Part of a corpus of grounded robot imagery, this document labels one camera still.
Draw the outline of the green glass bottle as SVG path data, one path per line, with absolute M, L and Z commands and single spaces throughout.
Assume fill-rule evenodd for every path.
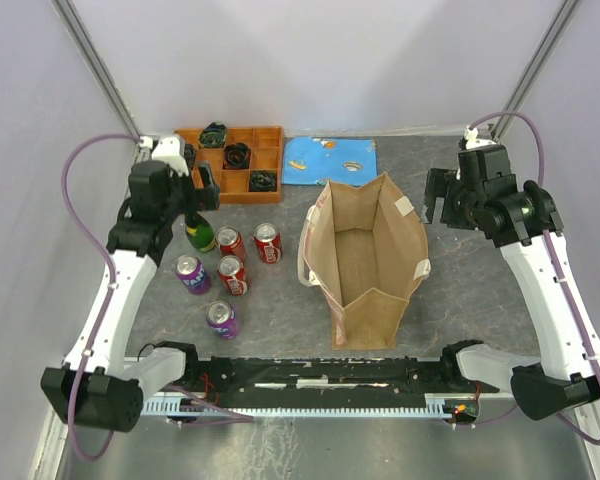
M 189 243 L 199 252 L 215 248 L 216 237 L 210 223 L 198 212 L 184 215 L 185 234 Z

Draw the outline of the brown canvas tote bag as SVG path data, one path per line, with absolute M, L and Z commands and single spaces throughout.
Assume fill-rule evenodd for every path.
M 430 271 L 425 228 L 388 174 L 360 187 L 328 182 L 307 211 L 297 276 L 322 290 L 335 350 L 394 348 Z

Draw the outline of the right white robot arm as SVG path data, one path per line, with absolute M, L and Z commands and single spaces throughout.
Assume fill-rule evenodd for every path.
M 532 420 L 600 400 L 600 338 L 589 319 L 567 256 L 564 225 L 548 191 L 517 182 L 502 145 L 479 144 L 458 154 L 456 169 L 427 174 L 424 216 L 440 206 L 449 228 L 478 230 L 514 274 L 540 355 L 524 357 L 477 341 L 461 342 L 438 368 L 447 389 L 474 380 L 511 393 Z

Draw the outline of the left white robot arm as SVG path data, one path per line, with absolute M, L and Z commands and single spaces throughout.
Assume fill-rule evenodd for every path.
M 186 213 L 216 210 L 220 189 L 210 165 L 197 170 L 202 185 L 166 162 L 134 165 L 103 251 L 101 284 L 74 347 L 59 367 L 44 370 L 40 385 L 66 424 L 128 432 L 146 400 L 173 383 L 189 390 L 201 378 L 194 345 L 162 341 L 133 365 L 125 351 L 141 300 L 173 238 L 172 225 Z

